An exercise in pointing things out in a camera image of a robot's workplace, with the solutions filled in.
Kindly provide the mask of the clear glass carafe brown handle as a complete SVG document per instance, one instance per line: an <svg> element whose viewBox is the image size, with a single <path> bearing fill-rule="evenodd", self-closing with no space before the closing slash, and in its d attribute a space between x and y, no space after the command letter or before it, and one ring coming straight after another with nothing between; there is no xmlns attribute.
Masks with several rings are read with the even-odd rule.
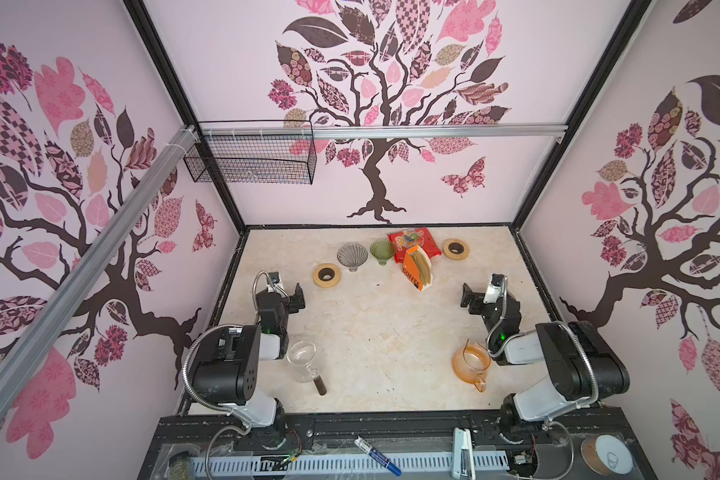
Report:
<svg viewBox="0 0 720 480"><path fill-rule="evenodd" d="M300 383L311 383L320 396L327 394L326 384L321 376L320 353L317 345L310 339L293 342L287 353L289 370Z"/></svg>

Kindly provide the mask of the orange coffee filter pack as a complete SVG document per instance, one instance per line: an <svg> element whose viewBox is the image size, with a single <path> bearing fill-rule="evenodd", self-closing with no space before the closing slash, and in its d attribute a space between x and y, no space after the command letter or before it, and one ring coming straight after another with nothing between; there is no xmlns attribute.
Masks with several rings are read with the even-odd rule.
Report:
<svg viewBox="0 0 720 480"><path fill-rule="evenodd" d="M406 251L402 271L418 291L426 290L433 282L431 261L419 245Z"/></svg>

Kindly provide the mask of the clear ribbed glass dripper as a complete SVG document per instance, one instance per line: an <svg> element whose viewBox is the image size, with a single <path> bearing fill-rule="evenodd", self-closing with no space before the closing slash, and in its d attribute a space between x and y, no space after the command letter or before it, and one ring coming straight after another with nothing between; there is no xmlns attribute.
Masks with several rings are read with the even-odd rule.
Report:
<svg viewBox="0 0 720 480"><path fill-rule="evenodd" d="M366 247L357 242L342 245L337 251L338 262L350 272L356 272L369 257Z"/></svg>

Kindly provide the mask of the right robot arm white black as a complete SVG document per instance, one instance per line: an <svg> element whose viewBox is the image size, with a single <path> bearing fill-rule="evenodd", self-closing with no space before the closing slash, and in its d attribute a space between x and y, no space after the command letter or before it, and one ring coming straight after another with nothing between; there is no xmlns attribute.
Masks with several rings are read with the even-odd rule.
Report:
<svg viewBox="0 0 720 480"><path fill-rule="evenodd" d="M482 319L487 335L479 347L492 361L546 367L545 377L502 401L498 430L508 443L530 436L532 423L549 425L629 389L626 366L590 322L551 321L522 331L521 303L505 275L495 274L484 293L464 284L460 306Z"/></svg>

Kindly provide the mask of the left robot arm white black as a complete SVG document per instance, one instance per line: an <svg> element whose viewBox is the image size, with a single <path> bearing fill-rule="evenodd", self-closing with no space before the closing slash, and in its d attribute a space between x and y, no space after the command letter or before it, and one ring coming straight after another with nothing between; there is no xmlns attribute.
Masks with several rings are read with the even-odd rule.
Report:
<svg viewBox="0 0 720 480"><path fill-rule="evenodd" d="M190 347L181 377L194 403L234 416L246 428L268 428L282 406L258 389L259 364L286 357L289 317L305 308L305 297L296 285L291 295L267 288L255 292L254 300L257 322L208 329Z"/></svg>

